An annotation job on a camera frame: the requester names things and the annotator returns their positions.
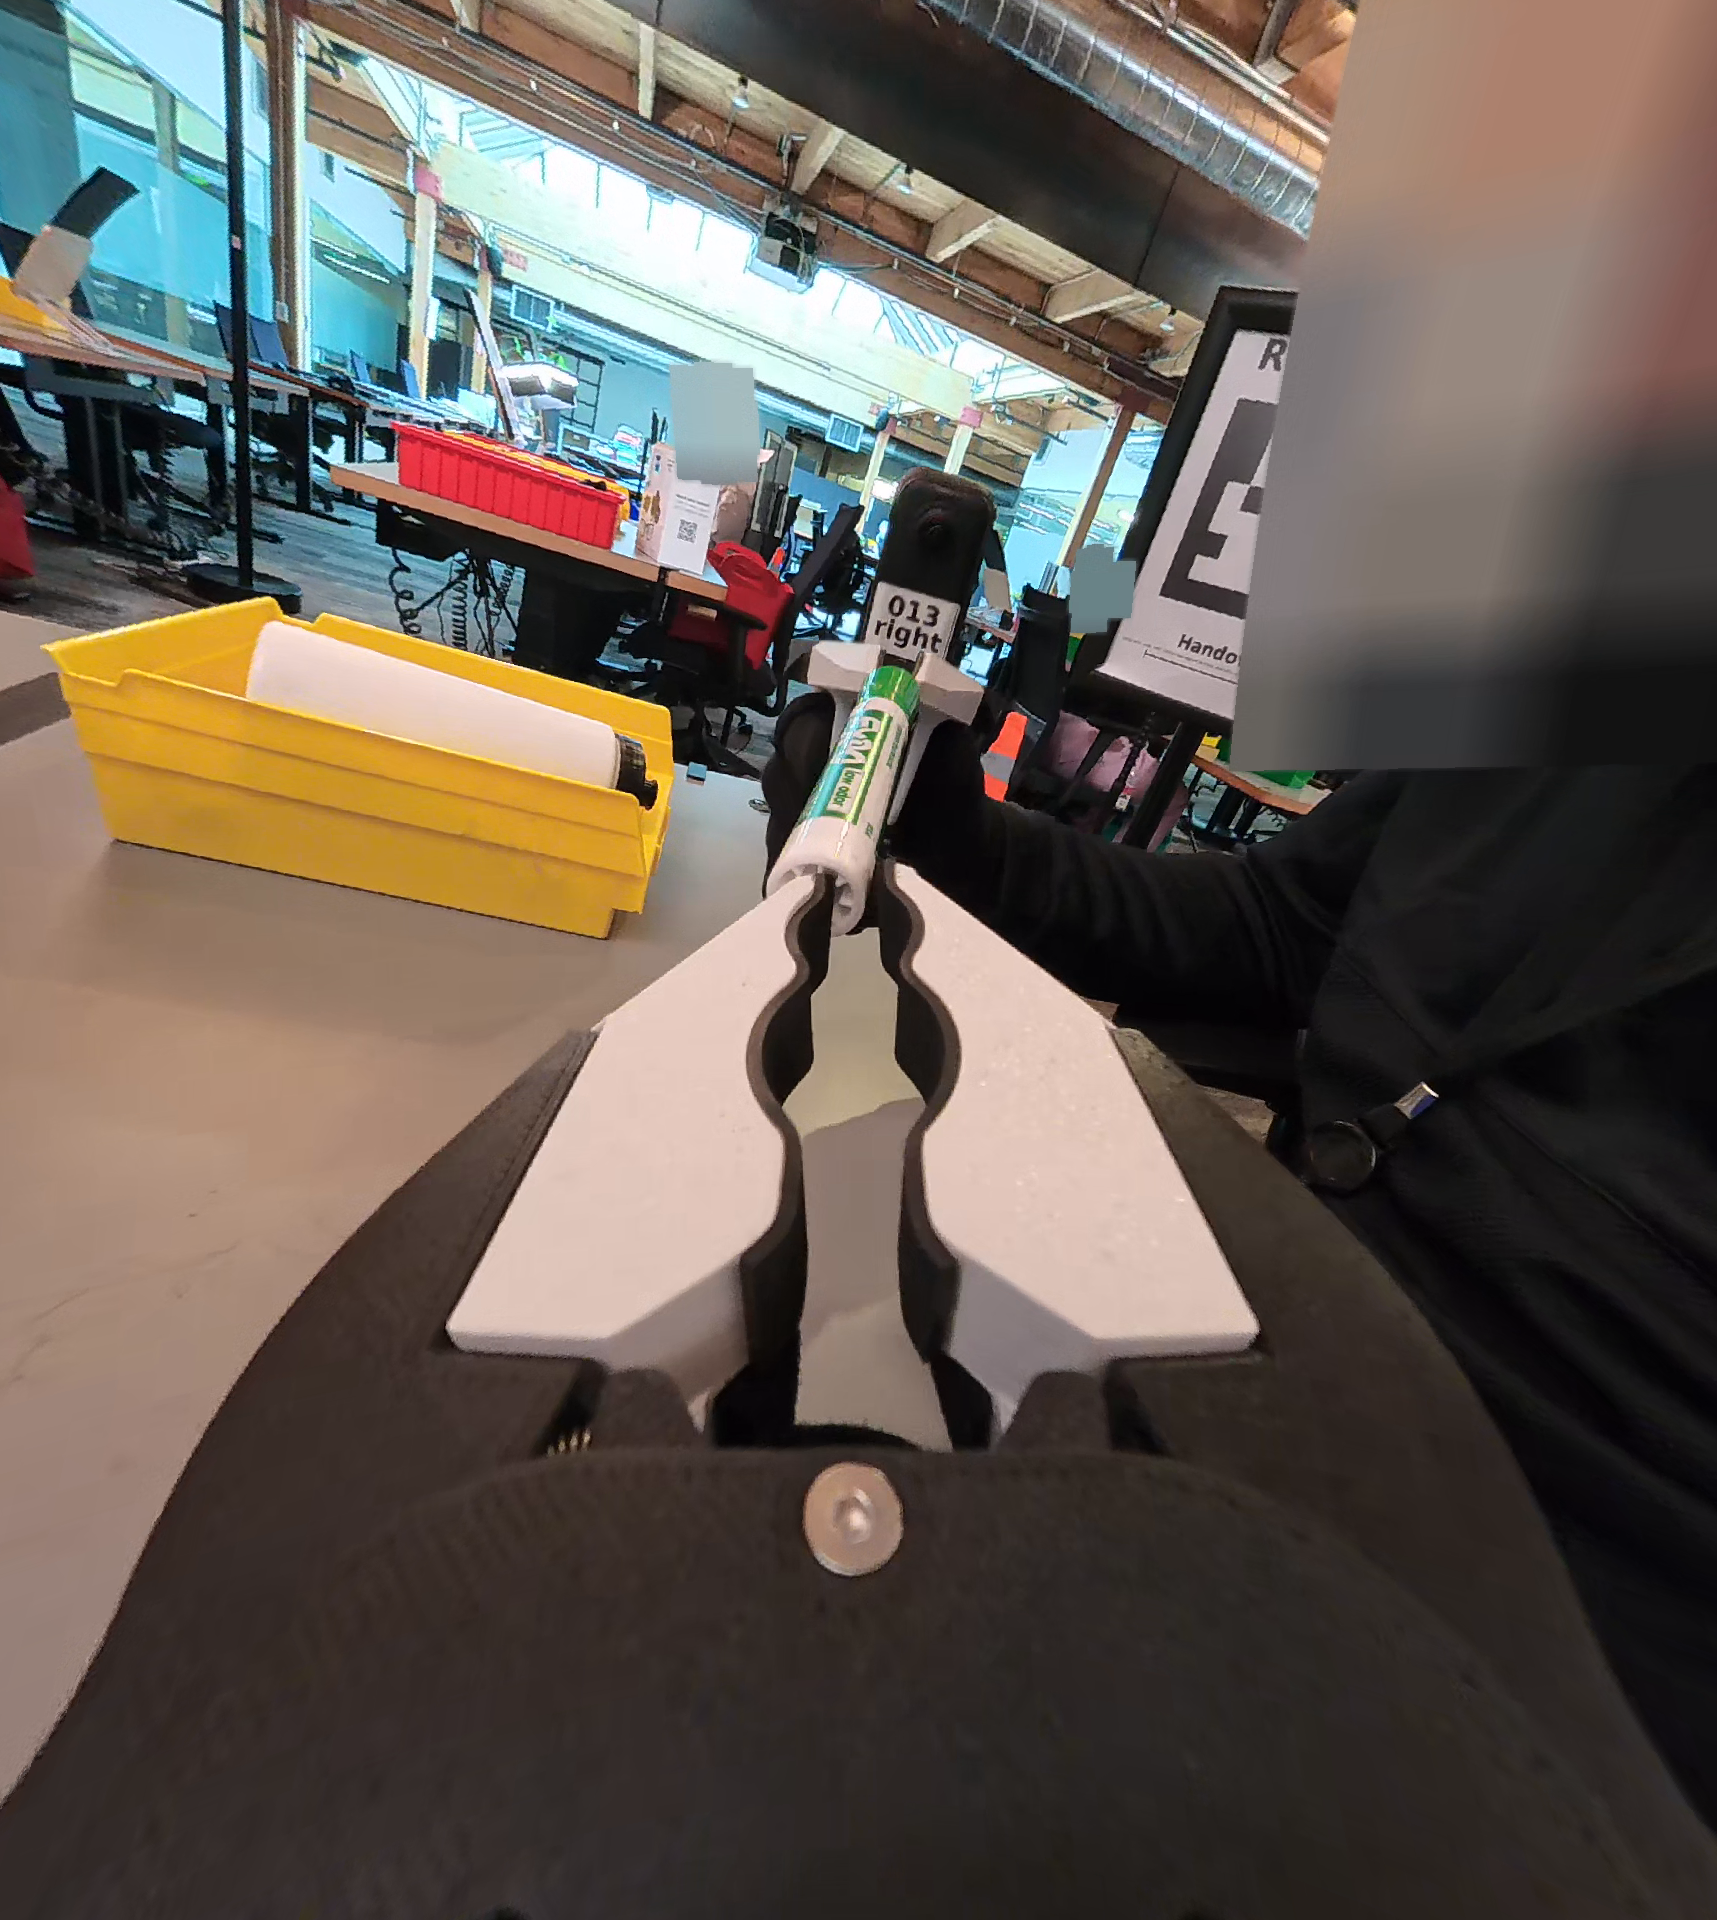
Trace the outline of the person's right hand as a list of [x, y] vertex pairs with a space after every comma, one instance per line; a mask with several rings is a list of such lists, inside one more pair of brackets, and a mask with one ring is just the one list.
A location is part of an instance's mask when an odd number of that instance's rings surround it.
[[[761, 775], [766, 806], [766, 868], [795, 829], [836, 738], [829, 692], [808, 690], [774, 723], [773, 752]], [[966, 723], [941, 720], [888, 831], [890, 856], [909, 864], [948, 900], [985, 924], [999, 905], [1004, 847], [1001, 804], [985, 791], [978, 742]]]

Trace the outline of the black framed tag sign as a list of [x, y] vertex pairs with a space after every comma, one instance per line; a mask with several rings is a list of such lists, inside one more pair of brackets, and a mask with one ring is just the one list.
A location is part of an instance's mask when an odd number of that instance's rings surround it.
[[1215, 724], [1236, 714], [1256, 545], [1297, 295], [1224, 288], [1207, 317], [1124, 556], [1131, 611], [1100, 682]]

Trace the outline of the green dry-erase marker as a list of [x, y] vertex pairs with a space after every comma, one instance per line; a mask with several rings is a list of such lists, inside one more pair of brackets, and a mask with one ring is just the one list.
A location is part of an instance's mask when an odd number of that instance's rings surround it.
[[795, 881], [822, 884], [829, 932], [843, 938], [866, 915], [887, 826], [939, 708], [916, 668], [874, 644], [817, 649], [808, 682], [833, 694], [839, 724], [822, 773], [774, 859], [766, 890]]

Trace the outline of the red office chair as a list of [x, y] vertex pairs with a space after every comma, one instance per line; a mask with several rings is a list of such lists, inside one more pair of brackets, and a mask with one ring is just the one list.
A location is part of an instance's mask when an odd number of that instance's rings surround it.
[[671, 607], [661, 667], [676, 701], [707, 708], [774, 713], [799, 614], [799, 593], [766, 558], [737, 541], [715, 541], [709, 565], [727, 593], [719, 602]]

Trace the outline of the long wooden desk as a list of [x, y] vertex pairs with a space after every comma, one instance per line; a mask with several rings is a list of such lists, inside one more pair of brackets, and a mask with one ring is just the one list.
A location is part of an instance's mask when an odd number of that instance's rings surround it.
[[380, 551], [429, 565], [502, 565], [519, 572], [510, 660], [560, 678], [595, 676], [625, 617], [661, 619], [683, 607], [727, 607], [727, 582], [700, 563], [665, 569], [633, 553], [633, 534], [601, 547], [536, 531], [483, 508], [420, 492], [396, 463], [332, 463], [331, 480], [373, 505]]

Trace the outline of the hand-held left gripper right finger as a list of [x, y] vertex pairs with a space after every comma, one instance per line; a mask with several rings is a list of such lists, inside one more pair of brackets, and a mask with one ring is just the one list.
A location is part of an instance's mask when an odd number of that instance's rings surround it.
[[1043, 1376], [1224, 1358], [1260, 1322], [1108, 1017], [914, 873], [888, 876], [898, 1295], [946, 1421]]

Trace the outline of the silver ceiling duct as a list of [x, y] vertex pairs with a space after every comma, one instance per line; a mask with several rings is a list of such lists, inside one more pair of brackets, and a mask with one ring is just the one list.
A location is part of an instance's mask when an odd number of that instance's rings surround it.
[[1189, 76], [1069, 5], [999, 5], [982, 33], [1275, 227], [1310, 236], [1323, 149], [1224, 70], [1207, 62]]

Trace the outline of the white roll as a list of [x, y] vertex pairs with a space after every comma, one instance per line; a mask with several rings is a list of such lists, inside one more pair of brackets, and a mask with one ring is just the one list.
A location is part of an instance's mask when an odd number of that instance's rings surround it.
[[269, 708], [634, 799], [658, 785], [642, 745], [610, 724], [287, 621], [252, 646], [247, 697]]

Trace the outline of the yellow plastic bin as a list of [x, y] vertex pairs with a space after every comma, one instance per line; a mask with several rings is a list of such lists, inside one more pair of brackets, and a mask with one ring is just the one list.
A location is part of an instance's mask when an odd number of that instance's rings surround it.
[[[657, 803], [322, 723], [247, 697], [270, 621], [610, 724]], [[107, 832], [374, 897], [605, 941], [662, 859], [676, 767], [652, 702], [343, 617], [266, 601], [47, 644]]]

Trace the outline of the black round-top pole stand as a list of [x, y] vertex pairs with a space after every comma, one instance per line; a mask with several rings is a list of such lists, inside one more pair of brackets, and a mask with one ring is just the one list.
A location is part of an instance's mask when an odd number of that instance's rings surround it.
[[233, 558], [198, 560], [186, 567], [197, 598], [210, 607], [269, 601], [280, 617], [301, 614], [301, 591], [272, 572], [261, 572], [254, 560], [252, 478], [250, 478], [250, 349], [249, 349], [249, 246], [247, 246], [247, 85], [245, 85], [245, 5], [221, 5], [221, 56], [225, 90], [225, 180], [226, 180], [226, 269], [231, 349], [226, 388], [231, 397], [229, 501], [233, 517]]

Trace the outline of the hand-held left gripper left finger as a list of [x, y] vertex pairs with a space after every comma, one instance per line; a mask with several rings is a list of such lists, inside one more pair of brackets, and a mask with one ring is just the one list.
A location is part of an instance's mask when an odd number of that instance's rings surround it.
[[684, 1399], [796, 1358], [808, 1238], [782, 1110], [815, 1063], [826, 882], [784, 882], [597, 1029], [446, 1334], [658, 1372]]

